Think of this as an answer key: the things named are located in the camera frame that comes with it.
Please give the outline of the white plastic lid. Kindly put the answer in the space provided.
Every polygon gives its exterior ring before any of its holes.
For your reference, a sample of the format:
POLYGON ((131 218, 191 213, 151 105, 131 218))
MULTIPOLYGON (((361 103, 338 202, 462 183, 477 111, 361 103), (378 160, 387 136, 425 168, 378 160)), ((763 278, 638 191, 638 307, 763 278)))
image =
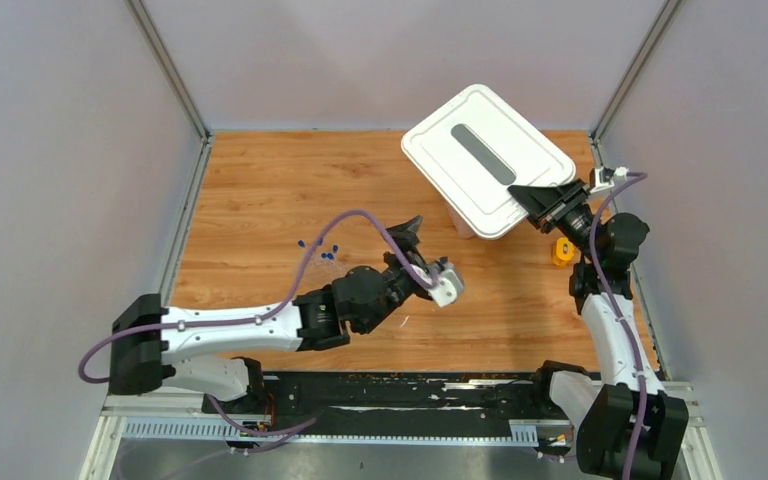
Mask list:
POLYGON ((527 218, 510 185, 558 186, 575 162, 491 88, 473 84, 405 133, 401 149, 479 238, 527 218))

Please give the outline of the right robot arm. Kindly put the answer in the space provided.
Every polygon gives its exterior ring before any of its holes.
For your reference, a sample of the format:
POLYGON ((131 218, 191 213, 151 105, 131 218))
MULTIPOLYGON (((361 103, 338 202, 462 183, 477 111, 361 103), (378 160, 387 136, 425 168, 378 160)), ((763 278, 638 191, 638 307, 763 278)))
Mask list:
POLYGON ((634 321, 631 264, 650 228, 634 214, 607 221, 593 211, 581 180, 561 186, 510 185, 508 192, 543 233, 559 230, 580 253, 569 293, 594 343, 602 384, 584 368, 547 361, 531 403, 544 417, 563 412, 585 474, 609 479, 672 478, 689 422, 684 400, 670 396, 643 351, 634 321))

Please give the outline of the pink plastic bin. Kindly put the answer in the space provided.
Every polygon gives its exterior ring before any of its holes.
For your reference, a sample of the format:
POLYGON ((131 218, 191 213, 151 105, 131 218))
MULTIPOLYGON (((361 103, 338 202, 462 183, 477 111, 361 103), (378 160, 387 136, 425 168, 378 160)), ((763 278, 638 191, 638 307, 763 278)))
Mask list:
POLYGON ((463 239, 479 238, 469 222, 451 204, 447 204, 447 211, 458 236, 463 239))

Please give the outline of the clear test tube rack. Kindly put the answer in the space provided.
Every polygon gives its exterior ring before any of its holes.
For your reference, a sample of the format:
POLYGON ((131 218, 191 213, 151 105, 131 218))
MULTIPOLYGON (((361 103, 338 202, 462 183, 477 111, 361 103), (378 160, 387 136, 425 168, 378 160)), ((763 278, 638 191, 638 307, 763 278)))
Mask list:
POLYGON ((335 260, 322 259, 321 254, 315 255, 306 266, 303 284, 312 288, 320 288, 322 285, 329 284, 347 274, 350 266, 341 261, 337 254, 334 255, 335 260))

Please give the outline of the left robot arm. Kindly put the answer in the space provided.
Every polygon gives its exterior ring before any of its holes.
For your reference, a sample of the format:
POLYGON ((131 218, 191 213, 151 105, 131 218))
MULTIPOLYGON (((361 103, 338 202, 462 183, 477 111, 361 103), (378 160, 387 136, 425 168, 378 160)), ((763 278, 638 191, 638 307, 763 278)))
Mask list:
POLYGON ((243 413, 256 412, 267 390, 255 379, 257 362, 225 359, 223 353, 328 350, 349 344, 354 334, 371 333, 412 296, 438 304, 455 299, 444 277, 451 266, 448 259, 428 261, 419 252, 421 223, 415 216, 386 228, 365 210, 338 215, 311 242, 288 293, 276 303, 197 310, 166 306, 158 293, 143 294, 113 322, 110 336, 80 360, 79 376, 107 385, 111 395, 141 395, 172 386, 229 400, 243 413), (385 269, 354 267, 300 293, 319 246, 352 216, 367 219, 388 244, 385 269))

